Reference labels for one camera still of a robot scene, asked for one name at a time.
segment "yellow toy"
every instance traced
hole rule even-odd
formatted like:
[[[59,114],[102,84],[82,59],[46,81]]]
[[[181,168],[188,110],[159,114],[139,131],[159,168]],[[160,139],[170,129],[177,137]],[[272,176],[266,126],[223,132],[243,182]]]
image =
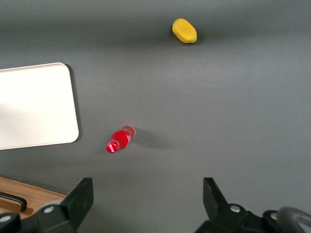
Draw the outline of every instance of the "yellow toy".
[[[172,30],[177,38],[184,43],[194,43],[197,41],[195,28],[183,18],[175,20]]]

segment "red bottle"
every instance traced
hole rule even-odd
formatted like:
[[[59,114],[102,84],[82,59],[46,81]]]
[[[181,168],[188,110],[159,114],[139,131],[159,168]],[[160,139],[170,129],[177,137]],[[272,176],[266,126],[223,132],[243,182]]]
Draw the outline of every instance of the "red bottle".
[[[110,142],[106,146],[107,151],[109,153],[115,153],[118,150],[126,148],[134,136],[135,129],[129,125],[124,126],[111,136]]]

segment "screw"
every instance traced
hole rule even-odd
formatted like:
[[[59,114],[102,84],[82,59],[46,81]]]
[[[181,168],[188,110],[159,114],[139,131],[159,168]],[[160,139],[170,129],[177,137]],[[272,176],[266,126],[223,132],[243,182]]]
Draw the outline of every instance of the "screw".
[[[274,220],[277,220],[277,213],[276,212],[271,213],[270,217]]]
[[[48,214],[48,213],[52,212],[53,210],[54,210],[54,206],[50,206],[50,207],[44,209],[43,212],[44,212],[45,214]]]
[[[241,209],[240,209],[239,206],[237,206],[237,205],[232,205],[232,206],[230,207],[230,210],[231,210],[232,212],[234,212],[234,213],[239,213],[239,212],[241,212]]]
[[[0,222],[6,222],[6,221],[9,221],[10,219],[11,219],[11,216],[7,215],[7,216],[0,218]]]

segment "wooden board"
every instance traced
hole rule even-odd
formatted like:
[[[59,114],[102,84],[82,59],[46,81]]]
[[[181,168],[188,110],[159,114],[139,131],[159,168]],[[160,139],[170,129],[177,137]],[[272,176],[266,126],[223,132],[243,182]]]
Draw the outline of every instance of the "wooden board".
[[[26,218],[36,213],[47,202],[63,200],[66,197],[66,195],[61,193],[13,181],[4,177],[0,177],[0,191],[26,199],[27,209],[21,212],[19,203],[0,198],[0,214],[4,212],[17,212],[20,214],[21,218]]]

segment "white tray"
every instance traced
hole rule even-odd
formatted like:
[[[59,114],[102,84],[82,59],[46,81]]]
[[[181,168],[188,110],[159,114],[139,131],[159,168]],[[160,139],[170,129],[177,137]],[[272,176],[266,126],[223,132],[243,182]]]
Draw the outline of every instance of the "white tray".
[[[69,143],[78,135],[67,66],[0,70],[0,150]]]

